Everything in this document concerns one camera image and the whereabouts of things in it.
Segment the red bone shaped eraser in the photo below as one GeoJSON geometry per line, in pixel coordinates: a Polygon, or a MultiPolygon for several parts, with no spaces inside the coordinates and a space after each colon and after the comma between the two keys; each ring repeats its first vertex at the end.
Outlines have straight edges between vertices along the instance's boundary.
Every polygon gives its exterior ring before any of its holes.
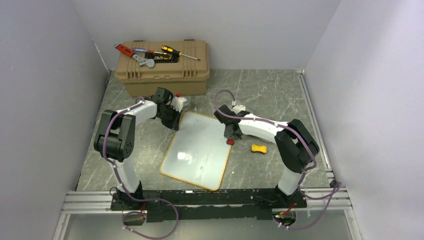
{"type": "Polygon", "coordinates": [[[227,139],[226,144],[233,146],[235,144],[235,140],[234,139],[227,139]]]}

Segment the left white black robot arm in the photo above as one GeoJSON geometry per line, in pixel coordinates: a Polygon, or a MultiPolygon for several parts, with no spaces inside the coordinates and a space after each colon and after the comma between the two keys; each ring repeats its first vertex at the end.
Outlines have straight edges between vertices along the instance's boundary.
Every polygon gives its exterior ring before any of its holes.
{"type": "Polygon", "coordinates": [[[166,128],[178,131],[183,108],[188,99],[159,87],[150,97],[139,96],[131,106],[120,110],[105,110],[93,143],[117,180],[117,192],[131,210],[144,203],[142,183],[136,175],[131,155],[135,148],[136,127],[147,120],[159,119],[166,128]]]}

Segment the yellow framed whiteboard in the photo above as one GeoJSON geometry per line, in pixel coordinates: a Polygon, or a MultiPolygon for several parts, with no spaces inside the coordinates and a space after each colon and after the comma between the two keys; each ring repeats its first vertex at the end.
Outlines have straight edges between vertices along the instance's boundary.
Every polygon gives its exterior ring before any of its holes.
{"type": "Polygon", "coordinates": [[[220,188],[232,146],[216,118],[187,111],[160,166],[162,175],[207,190],[220,188]]]}

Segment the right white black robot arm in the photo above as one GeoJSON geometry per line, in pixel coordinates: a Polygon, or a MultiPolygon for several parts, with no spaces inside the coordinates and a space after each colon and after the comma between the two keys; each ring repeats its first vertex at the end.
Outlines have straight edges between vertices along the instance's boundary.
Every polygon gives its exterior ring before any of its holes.
{"type": "Polygon", "coordinates": [[[233,111],[222,105],[214,116],[225,125],[224,137],[239,140],[242,136],[253,136],[276,145],[283,173],[275,187],[276,203],[287,208],[295,201],[295,194],[303,180],[303,174],[320,152],[320,147],[299,119],[289,122],[273,121],[258,117],[248,111],[233,111]]]}

